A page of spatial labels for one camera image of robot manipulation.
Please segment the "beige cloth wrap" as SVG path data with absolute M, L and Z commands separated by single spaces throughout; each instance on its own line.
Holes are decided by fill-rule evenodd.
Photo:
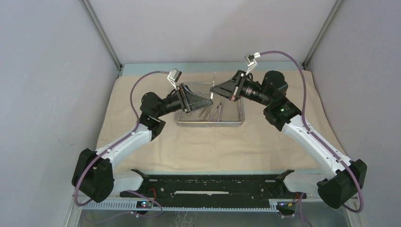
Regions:
M 97 140 L 103 147 L 134 127 L 141 97 L 154 92 L 161 98 L 172 90 L 166 75 L 123 76 L 114 84 L 105 120 Z M 318 172 L 317 164 L 290 137 L 270 125 L 264 107 L 244 99 L 245 121 L 238 127 L 180 127 L 174 115 L 163 116 L 160 135 L 130 154 L 117 168 L 136 168 L 149 174 L 253 174 L 288 169 Z

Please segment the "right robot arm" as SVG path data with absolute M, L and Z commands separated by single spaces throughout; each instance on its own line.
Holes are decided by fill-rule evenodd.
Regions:
M 286 198 L 293 192 L 318 195 L 329 207 L 346 207 L 357 196 L 359 207 L 364 209 L 362 188 L 367 166 L 361 159 L 352 160 L 331 145 L 305 117 L 305 108 L 298 108 L 286 92 L 288 84 L 283 73 L 268 71 L 262 82 L 254 81 L 252 70 L 261 53 L 247 54 L 247 70 L 239 70 L 230 80 L 213 86 L 210 91 L 230 101 L 246 98 L 264 106 L 266 120 L 278 131 L 297 142 L 320 167 L 321 174 L 303 174 L 287 170 L 278 176 L 275 192 Z

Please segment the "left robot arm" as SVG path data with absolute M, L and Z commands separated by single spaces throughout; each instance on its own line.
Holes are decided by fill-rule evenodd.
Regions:
M 154 92 L 145 93 L 141 98 L 140 113 L 133 105 L 133 92 L 130 92 L 130 104 L 136 116 L 132 129 L 101 148 L 81 151 L 71 180 L 77 206 L 83 207 L 91 201 L 102 202 L 115 191 L 131 190 L 138 197 L 146 196 L 149 183 L 139 173 L 131 170 L 114 175 L 114 169 L 138 148 L 160 135 L 166 124 L 161 116 L 178 110 L 191 113 L 213 104 L 210 98 L 199 96 L 186 84 L 178 83 L 182 74 L 178 69 L 164 74 L 174 88 L 165 98 Z

